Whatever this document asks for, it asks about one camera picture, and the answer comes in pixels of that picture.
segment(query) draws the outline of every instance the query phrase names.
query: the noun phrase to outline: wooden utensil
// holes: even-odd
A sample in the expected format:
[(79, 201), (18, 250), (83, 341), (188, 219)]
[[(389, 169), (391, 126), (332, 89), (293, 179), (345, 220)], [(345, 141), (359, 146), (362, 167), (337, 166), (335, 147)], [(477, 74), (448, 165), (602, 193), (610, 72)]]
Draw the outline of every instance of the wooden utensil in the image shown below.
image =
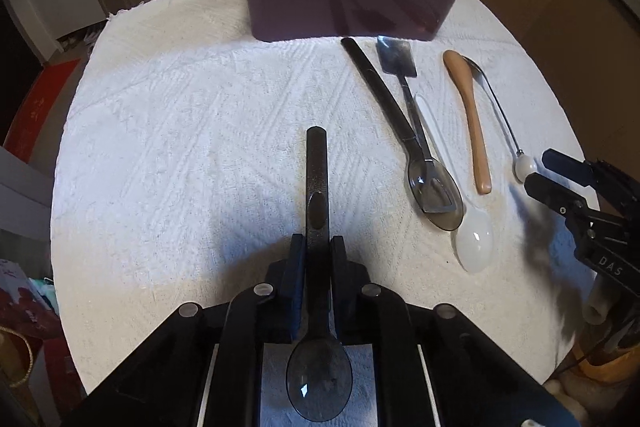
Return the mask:
[(471, 154), (474, 162), (474, 179), (478, 194), (488, 194), (491, 192), (491, 172), (489, 172), (489, 161), (486, 157), (484, 137), (478, 118), (476, 99), (474, 97), (473, 76), (469, 64), (462, 55), (453, 50), (447, 50), (442, 54), (444, 65), (449, 70), (453, 83), (456, 84), (465, 105), (466, 123), (469, 126), (469, 136), (471, 138)]

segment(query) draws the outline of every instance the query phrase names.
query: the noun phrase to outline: metal spatula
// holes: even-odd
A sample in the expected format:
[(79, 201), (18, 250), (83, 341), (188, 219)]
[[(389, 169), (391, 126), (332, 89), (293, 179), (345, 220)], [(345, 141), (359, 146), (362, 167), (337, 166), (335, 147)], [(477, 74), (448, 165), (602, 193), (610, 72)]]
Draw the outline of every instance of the metal spatula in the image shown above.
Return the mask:
[(412, 122), (418, 144), (422, 149), (424, 162), (420, 166), (420, 169), (422, 170), (424, 183), (422, 196), (425, 206), (428, 206), (431, 212), (443, 214), (459, 213), (460, 219), (462, 220), (463, 205), (460, 191), (447, 172), (447, 169), (431, 155), (426, 136), (424, 135), (424, 129), (420, 123), (420, 116), (415, 107), (414, 97), (412, 97), (411, 89), (406, 81), (407, 77), (413, 78), (417, 76), (414, 58), (411, 54), (411, 47), (406, 41), (381, 36), (378, 37), (376, 48), (378, 49), (378, 57), (380, 58), (382, 70), (385, 73), (394, 74), (402, 86), (402, 93), (404, 94), (404, 101), (409, 111), (409, 118)]

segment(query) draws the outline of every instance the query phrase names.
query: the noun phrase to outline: black spoon handle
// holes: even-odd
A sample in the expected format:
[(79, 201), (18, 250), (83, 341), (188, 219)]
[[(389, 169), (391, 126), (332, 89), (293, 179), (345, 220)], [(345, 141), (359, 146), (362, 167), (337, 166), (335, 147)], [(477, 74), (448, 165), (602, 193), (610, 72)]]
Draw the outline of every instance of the black spoon handle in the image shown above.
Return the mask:
[(404, 113), (394, 99), (394, 96), (387, 89), (384, 81), (380, 78), (380, 75), (375, 70), (371, 62), (369, 62), (367, 55), (364, 54), (358, 43), (351, 37), (343, 38), (340, 43), (351, 57), (351, 60), (358, 68), (358, 71), (360, 71), (360, 74), (367, 83), (367, 86), (369, 86), (373, 95), (376, 97), (376, 100), (378, 100), (389, 125), (391, 125), (396, 136), (398, 136), (400, 141), (402, 141), (407, 152), (411, 157), (421, 158), (422, 150), (418, 145), (414, 130), (404, 117)]
[(306, 131), (306, 309), (308, 335), (329, 334), (329, 187), (326, 160), (326, 131)]

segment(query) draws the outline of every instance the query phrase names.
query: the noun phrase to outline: metal spoon with white ball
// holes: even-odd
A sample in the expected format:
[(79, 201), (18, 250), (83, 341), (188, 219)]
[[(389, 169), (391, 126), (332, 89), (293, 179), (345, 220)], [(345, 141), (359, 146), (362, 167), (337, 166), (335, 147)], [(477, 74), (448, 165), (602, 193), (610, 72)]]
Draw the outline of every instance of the metal spoon with white ball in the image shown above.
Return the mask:
[(509, 120), (507, 120), (507, 115), (505, 115), (504, 111), (502, 110), (502, 106), (498, 101), (498, 97), (495, 96), (494, 90), (492, 89), (491, 84), (489, 84), (489, 80), (484, 74), (484, 71), (482, 71), (480, 66), (478, 66), (469, 57), (464, 57), (464, 59), (469, 64), (469, 67), (471, 67), (471, 73), (473, 77), (476, 79), (476, 81), (478, 81), (478, 83), (481, 82), (478, 79), (478, 75), (482, 76), (482, 78), (484, 79), (484, 83), (487, 85), (487, 87), (489, 88), (489, 91), (491, 91), (491, 94), (494, 97), (494, 100), (498, 106), (498, 109), (500, 109), (500, 114), (502, 115), (502, 119), (504, 120), (504, 123), (507, 124), (507, 129), (509, 130), (509, 134), (511, 134), (511, 139), (513, 139), (513, 143), (516, 146), (516, 159), (513, 162), (513, 172), (516, 175), (517, 180), (520, 183), (524, 183), (524, 180), (527, 178), (527, 176), (529, 176), (529, 174), (531, 174), (532, 172), (536, 172), (538, 170), (536, 168), (536, 163), (533, 160), (533, 158), (531, 156), (527, 156), (518, 145), (518, 140), (516, 140), (516, 137), (513, 134), (513, 129), (509, 124)]

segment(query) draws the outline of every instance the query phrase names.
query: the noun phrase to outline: tablecloth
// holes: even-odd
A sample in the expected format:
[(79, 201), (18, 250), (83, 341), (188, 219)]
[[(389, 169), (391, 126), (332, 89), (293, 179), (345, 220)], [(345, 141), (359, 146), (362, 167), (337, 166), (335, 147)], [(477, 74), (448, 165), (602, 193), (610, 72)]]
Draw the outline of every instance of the tablecloth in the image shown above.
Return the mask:
[[(358, 38), (373, 64), (374, 39)], [(457, 0), (436, 39), (412, 42), (460, 184), (494, 223), (495, 258), (466, 273), (450, 234), (415, 211), (406, 159), (337, 38), (260, 42), (245, 0), (155, 0), (113, 16), (95, 45), (56, 166), (51, 256), (66, 338), (91, 391), (185, 301), (260, 282), (304, 230), (305, 132), (328, 136), (330, 227), (371, 278), (425, 307), (450, 302), (538, 381), (566, 354), (592, 274), (561, 219), (528, 198), (487, 94), (476, 99), (493, 190), (474, 188), (455, 49), (488, 75), (521, 147), (583, 158), (535, 63), (479, 0)], [(404, 110), (398, 81), (383, 75)], [(597, 208), (594, 192), (576, 185)], [(286, 398), (290, 346), (268, 346), (262, 422), (305, 424)], [(367, 347), (336, 425), (375, 425)]]

